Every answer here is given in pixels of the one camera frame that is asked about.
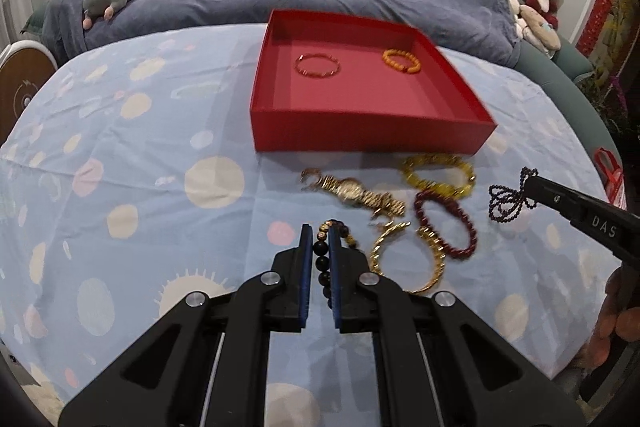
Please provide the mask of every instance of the pink dot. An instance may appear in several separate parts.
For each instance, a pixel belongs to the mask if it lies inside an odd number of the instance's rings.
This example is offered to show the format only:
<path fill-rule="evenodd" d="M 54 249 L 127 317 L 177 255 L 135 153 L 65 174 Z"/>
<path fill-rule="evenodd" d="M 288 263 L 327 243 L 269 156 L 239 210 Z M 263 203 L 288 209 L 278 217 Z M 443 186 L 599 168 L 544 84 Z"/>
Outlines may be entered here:
<path fill-rule="evenodd" d="M 78 388 L 78 377 L 76 377 L 76 374 L 69 367 L 65 369 L 65 378 L 66 383 L 68 383 L 71 387 L 73 387 L 74 389 Z"/>
<path fill-rule="evenodd" d="M 71 187 L 78 196 L 84 198 L 95 190 L 103 174 L 102 163 L 95 158 L 89 158 L 87 163 L 76 171 Z"/>
<path fill-rule="evenodd" d="M 41 339 L 46 337 L 49 331 L 47 327 L 42 323 L 40 314 L 33 304 L 29 304 L 27 311 L 24 312 L 24 329 L 27 330 L 34 339 Z"/>
<path fill-rule="evenodd" d="M 276 245 L 277 247 L 288 247 L 294 237 L 296 237 L 296 233 L 293 231 L 289 223 L 285 223 L 284 221 L 273 221 L 273 223 L 269 225 L 267 238 L 272 245 Z"/>

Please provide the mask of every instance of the open red box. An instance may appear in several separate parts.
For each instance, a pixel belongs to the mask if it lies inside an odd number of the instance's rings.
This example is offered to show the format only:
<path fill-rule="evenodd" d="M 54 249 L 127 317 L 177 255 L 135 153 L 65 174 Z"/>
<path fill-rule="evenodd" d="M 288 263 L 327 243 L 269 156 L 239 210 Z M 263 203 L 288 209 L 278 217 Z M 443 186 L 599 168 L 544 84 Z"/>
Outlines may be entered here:
<path fill-rule="evenodd" d="M 386 65 L 382 54 L 390 48 L 414 54 L 420 72 Z M 326 78 L 298 73 L 296 59 L 313 53 L 337 58 L 340 72 Z M 475 154 L 496 127 L 460 74 L 417 29 L 304 10 L 271 13 L 250 113 L 260 152 Z"/>

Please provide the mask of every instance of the sofa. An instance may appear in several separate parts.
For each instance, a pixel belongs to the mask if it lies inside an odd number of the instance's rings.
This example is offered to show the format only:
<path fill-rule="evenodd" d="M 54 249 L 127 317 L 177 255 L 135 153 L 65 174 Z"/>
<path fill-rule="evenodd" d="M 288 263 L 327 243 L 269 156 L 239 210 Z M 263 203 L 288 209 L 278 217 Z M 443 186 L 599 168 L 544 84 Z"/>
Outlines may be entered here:
<path fill-rule="evenodd" d="M 596 150 L 604 147 L 622 164 L 607 127 L 576 85 L 593 74 L 590 61 L 565 38 L 560 36 L 560 40 L 562 49 L 551 60 L 522 41 L 520 59 L 514 69 L 542 87 L 592 159 Z"/>

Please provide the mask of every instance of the dark red beaded bracelet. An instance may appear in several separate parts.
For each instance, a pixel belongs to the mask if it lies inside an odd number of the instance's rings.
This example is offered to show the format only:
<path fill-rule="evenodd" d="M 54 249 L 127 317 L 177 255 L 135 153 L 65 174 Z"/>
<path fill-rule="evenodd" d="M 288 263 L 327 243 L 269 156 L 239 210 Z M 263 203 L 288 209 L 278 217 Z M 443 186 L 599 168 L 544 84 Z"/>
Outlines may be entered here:
<path fill-rule="evenodd" d="M 435 201 L 436 203 L 441 204 L 449 214 L 462 221 L 469 232 L 469 246 L 467 248 L 461 250 L 460 248 L 452 247 L 449 243 L 444 241 L 435 230 L 433 230 L 429 219 L 425 216 L 424 210 L 422 209 L 425 201 Z M 438 249 L 442 249 L 446 255 L 454 259 L 468 259 L 476 251 L 476 246 L 478 245 L 478 232 L 476 232 L 476 229 L 471 224 L 468 214 L 462 210 L 456 200 L 441 196 L 437 192 L 427 188 L 426 190 L 416 194 L 414 209 L 415 215 L 420 220 L 420 225 L 424 234 L 431 237 L 434 243 L 438 245 Z"/>

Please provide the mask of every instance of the screw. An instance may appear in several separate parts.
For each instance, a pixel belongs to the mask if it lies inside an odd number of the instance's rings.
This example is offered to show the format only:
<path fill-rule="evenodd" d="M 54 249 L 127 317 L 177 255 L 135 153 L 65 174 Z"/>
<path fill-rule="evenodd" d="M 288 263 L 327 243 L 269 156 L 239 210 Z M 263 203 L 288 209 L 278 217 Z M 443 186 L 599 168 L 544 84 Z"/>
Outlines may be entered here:
<path fill-rule="evenodd" d="M 260 281 L 267 286 L 273 286 L 280 282 L 280 274 L 278 272 L 265 272 L 260 275 Z"/>
<path fill-rule="evenodd" d="M 436 304 L 444 308 L 449 308 L 456 303 L 456 296 L 450 292 L 438 292 L 434 297 Z"/>
<path fill-rule="evenodd" d="M 380 276 L 377 273 L 364 272 L 360 274 L 358 280 L 365 286 L 375 286 L 380 282 Z"/>
<path fill-rule="evenodd" d="M 191 292 L 186 296 L 184 301 L 192 308 L 197 308 L 198 306 L 202 306 L 204 304 L 204 301 L 206 301 L 206 297 L 202 292 Z"/>

